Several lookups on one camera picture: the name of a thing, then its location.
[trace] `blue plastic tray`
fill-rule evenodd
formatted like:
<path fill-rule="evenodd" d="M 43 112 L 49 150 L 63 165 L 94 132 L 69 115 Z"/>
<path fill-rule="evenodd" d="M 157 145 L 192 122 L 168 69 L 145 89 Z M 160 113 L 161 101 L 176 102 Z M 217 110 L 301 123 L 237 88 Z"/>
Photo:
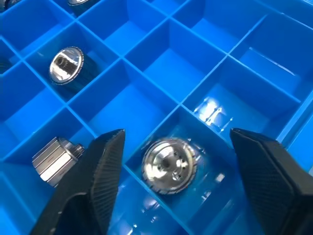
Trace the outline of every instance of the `blue plastic tray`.
<path fill-rule="evenodd" d="M 229 130 L 275 138 L 311 169 L 312 14 L 308 0 L 101 0 L 78 18 L 66 0 L 22 0 L 1 14 L 0 55 L 13 66 L 0 78 L 0 234 L 28 234 L 53 193 L 31 165 L 37 151 L 116 128 L 127 136 L 109 234 L 262 234 Z M 101 69 L 75 95 L 48 77 L 68 46 Z M 172 196 L 140 172 L 147 144 L 165 136 L 206 151 Z"/>

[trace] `blue compartment divider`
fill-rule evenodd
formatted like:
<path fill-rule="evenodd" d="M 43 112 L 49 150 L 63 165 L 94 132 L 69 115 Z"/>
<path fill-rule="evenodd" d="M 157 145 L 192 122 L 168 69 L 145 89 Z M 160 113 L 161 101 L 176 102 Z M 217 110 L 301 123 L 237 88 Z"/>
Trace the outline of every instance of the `blue compartment divider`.
<path fill-rule="evenodd" d="M 312 12 L 303 0 L 100 0 L 76 17 L 63 0 L 23 0 L 2 13 L 0 57 L 11 67 L 0 75 L 0 234 L 28 234 L 50 199 L 31 164 L 47 142 L 87 147 L 116 128 L 126 143 L 108 234 L 263 234 L 229 130 L 275 138 L 313 167 Z M 68 46 L 98 66 L 76 94 L 48 76 Z M 163 137 L 204 150 L 177 195 L 141 176 Z"/>

